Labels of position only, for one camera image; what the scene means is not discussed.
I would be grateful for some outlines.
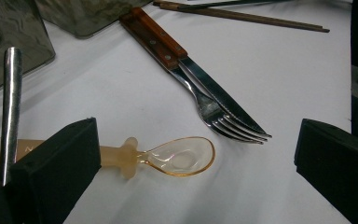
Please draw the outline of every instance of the knife handle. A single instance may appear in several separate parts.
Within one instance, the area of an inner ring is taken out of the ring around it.
[[[152,18],[150,18],[140,7],[131,9],[132,15],[159,41],[167,46],[179,59],[187,57],[187,52],[170,35],[167,34]]]
[[[163,67],[168,70],[178,67],[175,55],[166,48],[148,29],[128,13],[120,16],[120,23]]]

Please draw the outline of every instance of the steak knife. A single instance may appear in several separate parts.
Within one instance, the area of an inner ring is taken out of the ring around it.
[[[271,137],[271,135],[267,134],[216,81],[188,57],[185,49],[170,37],[140,7],[132,8],[131,14],[175,54],[179,63],[194,76],[232,118],[246,126],[250,131],[265,137]]]
[[[203,93],[193,83],[193,81],[191,81],[191,79],[179,66],[179,62],[172,51],[162,44],[155,37],[155,35],[146,29],[146,27],[144,27],[138,20],[136,20],[132,14],[127,13],[122,15],[119,20],[121,25],[123,25],[132,37],[134,37],[141,44],[141,46],[155,58],[164,70],[174,76],[192,92],[196,99],[200,117],[211,130],[227,138],[240,142],[263,144],[262,141],[267,141],[267,139],[257,136],[253,134],[253,132],[233,132],[231,129],[227,128],[227,125],[218,121],[219,119],[226,118],[222,113],[223,109],[214,99]]]

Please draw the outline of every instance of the cutlery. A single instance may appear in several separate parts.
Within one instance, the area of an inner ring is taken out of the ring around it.
[[[151,19],[141,8],[134,7],[131,14],[153,35],[161,41],[177,57],[178,62],[199,81],[215,101],[225,110],[230,118],[240,122],[238,128],[248,133],[270,137],[266,132],[241,108],[241,106],[202,68],[193,62],[182,48],[170,35],[168,35],[153,19]]]
[[[121,24],[160,63],[160,65],[190,90],[196,99],[199,115],[204,123],[216,133],[233,140],[263,144],[266,138],[250,133],[235,119],[231,118],[219,104],[203,93],[179,67],[177,57],[143,25],[128,13],[120,17]]]
[[[321,25],[309,24],[299,21],[287,21],[281,20],[271,17],[264,17],[264,16],[257,16],[251,15],[246,13],[234,12],[234,11],[227,11],[222,9],[215,9],[215,8],[198,8],[198,9],[186,9],[186,8],[179,8],[179,7],[187,7],[192,5],[186,4],[179,4],[169,1],[161,1],[155,0],[153,2],[154,6],[157,6],[161,9],[171,10],[171,11],[179,11],[185,13],[192,13],[198,14],[203,16],[211,16],[211,17],[218,17],[236,21],[249,21],[249,22],[257,22],[266,25],[274,25],[274,26],[281,26],[287,28],[294,28],[300,30],[308,30],[308,31],[315,31],[315,32],[322,32],[322,33],[329,33],[330,30],[324,29]]]
[[[288,0],[237,0],[237,1],[214,2],[214,3],[206,3],[206,4],[179,6],[178,9],[200,9],[206,7],[225,7],[225,6],[236,6],[236,5],[243,5],[243,4],[276,3],[282,1],[288,1]]]
[[[19,139],[16,160],[41,145],[43,140]],[[203,137],[172,140],[148,151],[137,151],[138,141],[128,138],[121,147],[100,146],[101,166],[117,167],[130,179],[135,176],[137,163],[147,164],[156,170],[174,176],[199,174],[208,169],[214,160],[214,146]]]

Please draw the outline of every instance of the metal fork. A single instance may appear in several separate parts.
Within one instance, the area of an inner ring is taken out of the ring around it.
[[[237,122],[213,98],[203,93],[182,70],[176,56],[131,14],[121,16],[120,22],[168,73],[193,93],[200,117],[211,130],[227,138],[246,143],[263,144],[267,141],[266,138]]]
[[[180,67],[168,70],[168,72],[191,91],[201,119],[212,131],[240,142],[256,144],[267,142],[266,138],[251,133],[227,114],[213,98],[203,93]]]

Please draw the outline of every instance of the spoon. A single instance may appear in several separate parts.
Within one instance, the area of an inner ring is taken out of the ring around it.
[[[43,140],[18,139],[16,161],[36,149]],[[118,167],[122,175],[135,176],[137,163],[144,163],[166,175],[188,176],[208,169],[214,160],[214,146],[203,137],[186,137],[148,151],[137,151],[138,141],[128,138],[121,147],[103,147],[102,167]]]

